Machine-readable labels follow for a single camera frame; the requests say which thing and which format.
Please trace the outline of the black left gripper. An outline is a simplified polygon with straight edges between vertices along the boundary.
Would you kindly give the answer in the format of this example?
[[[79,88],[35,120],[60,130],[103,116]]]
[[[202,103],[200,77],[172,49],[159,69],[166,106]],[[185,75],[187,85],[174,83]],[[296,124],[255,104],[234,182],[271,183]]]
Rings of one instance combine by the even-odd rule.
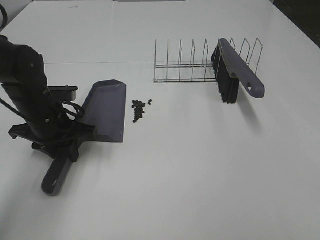
[[[93,141],[97,130],[93,125],[87,125],[81,120],[86,115],[83,107],[71,101],[60,103],[56,120],[46,118],[44,122],[36,124],[26,121],[25,124],[13,125],[9,135],[13,138],[22,138],[32,142],[32,149],[39,151],[50,158],[57,156],[58,148],[66,148],[65,152],[71,162],[77,162],[79,147],[82,143]],[[74,108],[72,112],[63,107],[69,105]]]

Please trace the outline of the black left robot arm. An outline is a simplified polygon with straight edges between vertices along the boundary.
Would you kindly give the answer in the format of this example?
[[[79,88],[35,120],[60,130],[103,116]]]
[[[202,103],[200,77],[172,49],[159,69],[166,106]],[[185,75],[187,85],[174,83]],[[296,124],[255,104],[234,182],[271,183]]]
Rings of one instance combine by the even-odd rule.
[[[41,54],[27,45],[0,37],[0,83],[13,102],[0,102],[25,120],[13,125],[9,135],[33,143],[52,158],[65,154],[75,163],[81,144],[91,138],[95,127],[78,122],[85,110],[69,99],[68,87],[48,87]]]

